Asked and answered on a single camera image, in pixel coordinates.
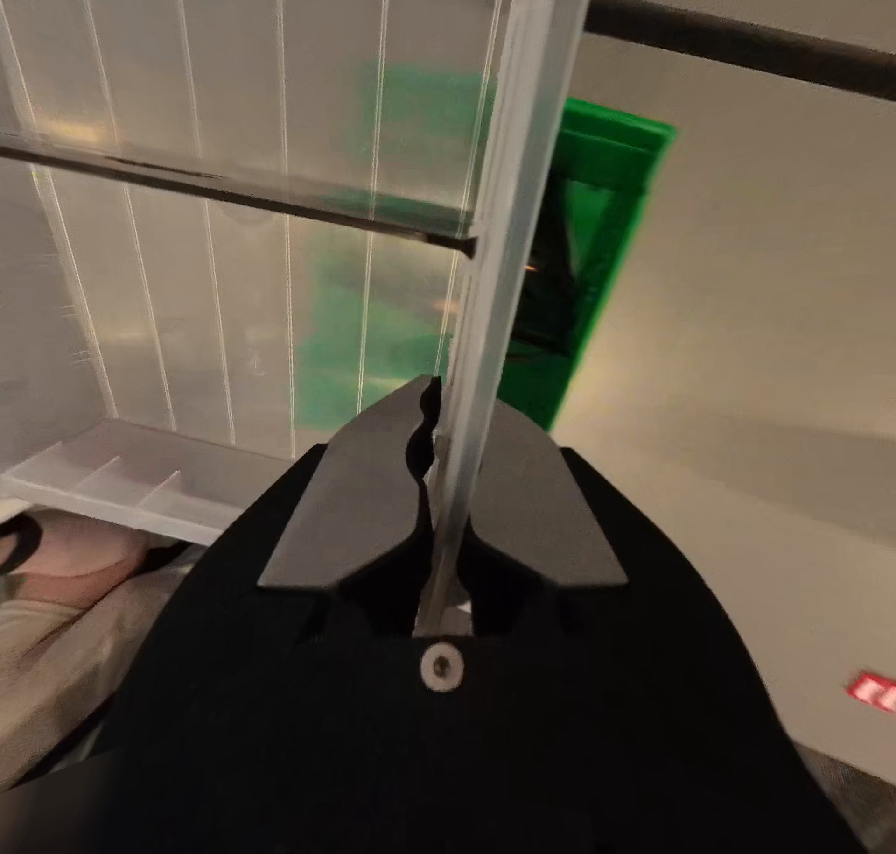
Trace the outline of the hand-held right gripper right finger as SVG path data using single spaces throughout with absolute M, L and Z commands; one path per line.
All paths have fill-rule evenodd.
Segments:
M 618 589 L 628 577 L 550 436 L 495 405 L 469 508 L 462 579 L 492 557 L 570 590 Z

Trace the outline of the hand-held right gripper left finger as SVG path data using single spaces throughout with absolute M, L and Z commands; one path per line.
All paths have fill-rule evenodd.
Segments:
M 261 588 L 333 590 L 431 529 L 427 475 L 441 401 L 441 379 L 420 375 L 331 438 L 261 573 Z

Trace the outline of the clear plastic storage bin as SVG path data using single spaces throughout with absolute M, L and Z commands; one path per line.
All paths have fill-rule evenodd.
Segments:
M 588 3 L 2 0 L 2 135 L 347 204 L 289 169 L 287 132 L 365 61 L 379 91 L 393 65 L 493 85 L 417 635 L 444 626 Z M 337 431 L 294 428 L 292 219 L 2 158 L 3 517 L 39 504 L 209 545 Z

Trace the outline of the person's left hand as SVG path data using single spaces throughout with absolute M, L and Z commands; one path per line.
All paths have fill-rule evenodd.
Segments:
M 173 543 L 70 512 L 21 512 L 1 525 L 2 602 L 90 608 Z

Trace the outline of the dark bin divider plate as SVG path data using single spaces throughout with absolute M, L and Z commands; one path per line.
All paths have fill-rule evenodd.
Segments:
M 10 134 L 2 135 L 1 156 L 5 160 L 81 176 L 381 233 L 437 246 L 463 254 L 468 259 L 474 257 L 476 248 L 476 236 L 470 234 L 465 226 L 461 231 L 451 232 L 442 220 L 425 219 L 421 213 L 424 204 L 417 201 L 413 201 L 408 210 L 399 210 L 392 219 L 371 218 L 358 207 L 319 193 L 297 193 L 284 188 L 252 185 L 227 176 L 191 172 L 52 143 L 28 143 Z

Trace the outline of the person's beige clothing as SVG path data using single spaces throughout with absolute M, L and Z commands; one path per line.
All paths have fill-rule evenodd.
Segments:
M 92 607 L 2 605 L 1 790 L 12 788 L 118 690 L 190 568 L 149 572 Z

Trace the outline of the red sticker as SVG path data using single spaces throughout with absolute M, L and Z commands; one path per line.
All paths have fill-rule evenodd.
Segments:
M 883 713 L 895 714 L 895 680 L 864 671 L 846 687 L 847 695 Z

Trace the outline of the green plastic bin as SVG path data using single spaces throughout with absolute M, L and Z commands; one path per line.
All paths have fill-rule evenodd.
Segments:
M 364 216 L 463 235 L 494 87 L 480 72 L 385 71 L 288 127 L 288 167 L 342 189 Z M 558 131 L 498 397 L 548 430 L 613 287 L 675 138 L 673 128 L 574 98 Z M 325 438 L 419 374 L 446 378 L 468 277 L 461 254 L 292 219 L 294 428 Z

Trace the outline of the black table edge strip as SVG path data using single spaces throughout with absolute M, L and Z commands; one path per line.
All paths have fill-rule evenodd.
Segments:
M 895 102 L 895 55 L 647 0 L 589 0 L 583 32 Z

